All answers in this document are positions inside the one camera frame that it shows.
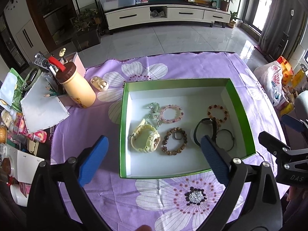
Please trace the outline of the black cord bangle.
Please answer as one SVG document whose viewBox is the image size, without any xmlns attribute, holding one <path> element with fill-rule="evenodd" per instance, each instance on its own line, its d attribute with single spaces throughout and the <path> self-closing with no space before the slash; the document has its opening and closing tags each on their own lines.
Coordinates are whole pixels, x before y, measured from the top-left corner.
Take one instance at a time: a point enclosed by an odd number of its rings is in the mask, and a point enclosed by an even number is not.
<svg viewBox="0 0 308 231">
<path fill-rule="evenodd" d="M 225 151 L 231 151 L 235 146 L 235 137 L 227 129 L 220 129 L 217 132 L 216 144 Z"/>
</svg>

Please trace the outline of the black wristwatch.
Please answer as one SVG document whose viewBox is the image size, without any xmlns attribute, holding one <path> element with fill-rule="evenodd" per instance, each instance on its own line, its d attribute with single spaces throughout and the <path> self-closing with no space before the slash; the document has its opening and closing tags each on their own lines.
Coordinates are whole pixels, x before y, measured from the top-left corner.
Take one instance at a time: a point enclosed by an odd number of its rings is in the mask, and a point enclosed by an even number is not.
<svg viewBox="0 0 308 231">
<path fill-rule="evenodd" d="M 200 147 L 200 139 L 205 135 L 208 135 L 216 143 L 217 122 L 212 118 L 201 119 L 194 129 L 193 140 L 198 147 Z"/>
</svg>

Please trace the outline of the cream plastic wristwatch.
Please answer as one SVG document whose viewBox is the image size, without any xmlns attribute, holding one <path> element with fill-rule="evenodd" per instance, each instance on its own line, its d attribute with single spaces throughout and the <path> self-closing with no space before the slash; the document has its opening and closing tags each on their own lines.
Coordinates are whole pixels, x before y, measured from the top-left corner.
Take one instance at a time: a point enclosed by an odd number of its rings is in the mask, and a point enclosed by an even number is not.
<svg viewBox="0 0 308 231">
<path fill-rule="evenodd" d="M 140 122 L 130 136 L 131 147 L 137 152 L 142 153 L 154 152 L 160 140 L 161 137 L 157 129 L 153 125 L 147 123 L 145 119 Z"/>
</svg>

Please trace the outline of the white plastic shopping bag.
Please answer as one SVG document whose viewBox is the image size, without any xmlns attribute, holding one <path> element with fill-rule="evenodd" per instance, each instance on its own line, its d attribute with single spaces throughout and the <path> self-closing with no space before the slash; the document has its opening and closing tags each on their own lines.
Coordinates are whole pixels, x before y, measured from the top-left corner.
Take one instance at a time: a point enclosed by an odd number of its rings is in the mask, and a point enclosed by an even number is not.
<svg viewBox="0 0 308 231">
<path fill-rule="evenodd" d="M 281 65 L 275 60 L 256 68 L 254 75 L 260 82 L 272 105 L 277 106 L 285 97 L 282 86 L 283 74 Z"/>
</svg>

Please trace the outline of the purple floral tablecloth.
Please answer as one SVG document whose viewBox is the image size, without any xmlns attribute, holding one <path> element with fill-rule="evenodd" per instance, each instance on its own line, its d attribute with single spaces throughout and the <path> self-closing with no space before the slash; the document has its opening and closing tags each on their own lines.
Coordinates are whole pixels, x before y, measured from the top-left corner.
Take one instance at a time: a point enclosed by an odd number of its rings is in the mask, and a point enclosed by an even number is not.
<svg viewBox="0 0 308 231">
<path fill-rule="evenodd" d="M 253 72 L 236 53 L 164 54 L 130 60 L 110 59 L 88 68 L 86 78 L 102 77 L 109 89 L 88 109 L 72 107 L 55 129 L 51 160 L 75 157 L 101 136 L 108 153 L 85 191 L 113 230 L 134 230 L 146 224 L 154 230 L 196 230 L 221 197 L 224 186 L 212 172 L 171 179 L 122 179 L 119 176 L 119 136 L 125 82 L 158 79 L 229 78 L 245 109 L 252 135 L 267 131 L 280 140 L 278 116 Z"/>
</svg>

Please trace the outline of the white paper sheet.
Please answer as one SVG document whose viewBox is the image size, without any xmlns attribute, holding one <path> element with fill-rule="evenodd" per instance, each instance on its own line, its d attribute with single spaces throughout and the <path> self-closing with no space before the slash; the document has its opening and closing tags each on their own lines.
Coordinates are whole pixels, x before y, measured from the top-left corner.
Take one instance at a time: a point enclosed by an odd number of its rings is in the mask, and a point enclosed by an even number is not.
<svg viewBox="0 0 308 231">
<path fill-rule="evenodd" d="M 46 97 L 50 92 L 44 76 L 40 76 L 21 100 L 21 108 L 29 133 L 45 130 L 69 117 L 69 112 L 57 96 Z"/>
</svg>

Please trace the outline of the green cardboard box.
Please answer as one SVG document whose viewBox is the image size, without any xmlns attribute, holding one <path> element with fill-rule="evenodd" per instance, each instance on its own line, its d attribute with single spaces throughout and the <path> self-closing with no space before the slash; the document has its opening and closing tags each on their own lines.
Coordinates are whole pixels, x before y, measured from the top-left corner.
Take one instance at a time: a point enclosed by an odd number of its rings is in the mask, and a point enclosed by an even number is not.
<svg viewBox="0 0 308 231">
<path fill-rule="evenodd" d="M 163 123 L 158 133 L 164 137 L 173 127 L 187 135 L 183 154 L 166 155 L 161 149 L 137 152 L 130 136 L 140 122 L 150 116 L 150 106 L 166 107 L 164 117 L 179 121 Z M 209 115 L 223 120 L 222 129 L 232 132 L 232 157 L 246 159 L 255 154 L 255 144 L 246 112 L 234 84 L 228 78 L 194 78 L 130 82 L 124 85 L 120 121 L 120 176 L 131 179 L 158 179 L 202 173 L 210 169 L 193 140 L 197 123 Z"/>
</svg>

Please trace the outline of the cream earbuds case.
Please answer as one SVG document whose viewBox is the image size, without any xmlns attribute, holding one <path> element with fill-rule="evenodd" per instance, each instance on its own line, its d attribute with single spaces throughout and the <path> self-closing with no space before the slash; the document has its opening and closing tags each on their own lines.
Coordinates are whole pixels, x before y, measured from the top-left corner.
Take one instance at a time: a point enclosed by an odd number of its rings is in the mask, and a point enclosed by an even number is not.
<svg viewBox="0 0 308 231">
<path fill-rule="evenodd" d="M 93 76 L 90 82 L 92 86 L 94 86 L 100 92 L 106 91 L 109 88 L 109 84 L 98 76 Z"/>
</svg>

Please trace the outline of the white TV cabinet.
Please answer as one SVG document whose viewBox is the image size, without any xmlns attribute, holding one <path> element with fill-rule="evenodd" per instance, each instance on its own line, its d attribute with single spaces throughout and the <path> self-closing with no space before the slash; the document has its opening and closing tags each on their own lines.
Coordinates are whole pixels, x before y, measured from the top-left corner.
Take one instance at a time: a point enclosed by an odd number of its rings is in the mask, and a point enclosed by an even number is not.
<svg viewBox="0 0 308 231">
<path fill-rule="evenodd" d="M 231 14 L 219 9 L 193 4 L 154 4 L 139 5 L 116 9 L 105 13 L 109 30 L 145 23 L 193 22 L 222 23 L 230 22 Z"/>
</svg>

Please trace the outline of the potted green plant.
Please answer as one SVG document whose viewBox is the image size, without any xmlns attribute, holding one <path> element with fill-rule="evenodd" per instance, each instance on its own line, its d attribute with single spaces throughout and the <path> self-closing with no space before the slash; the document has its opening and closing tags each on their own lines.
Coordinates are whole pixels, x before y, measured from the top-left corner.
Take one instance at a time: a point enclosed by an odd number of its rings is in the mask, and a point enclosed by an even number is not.
<svg viewBox="0 0 308 231">
<path fill-rule="evenodd" d="M 100 44 L 101 36 L 99 34 L 97 19 L 100 23 L 98 10 L 95 8 L 82 10 L 74 19 L 75 33 L 72 42 L 78 52 Z"/>
</svg>

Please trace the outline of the clear plastic storage bin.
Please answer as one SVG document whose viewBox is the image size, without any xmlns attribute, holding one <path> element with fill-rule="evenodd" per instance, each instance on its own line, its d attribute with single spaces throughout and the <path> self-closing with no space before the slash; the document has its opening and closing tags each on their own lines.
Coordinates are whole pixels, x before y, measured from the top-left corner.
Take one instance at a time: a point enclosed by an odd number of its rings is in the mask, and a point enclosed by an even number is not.
<svg viewBox="0 0 308 231">
<path fill-rule="evenodd" d="M 136 4 L 136 0 L 99 0 L 99 2 L 105 12 Z"/>
</svg>

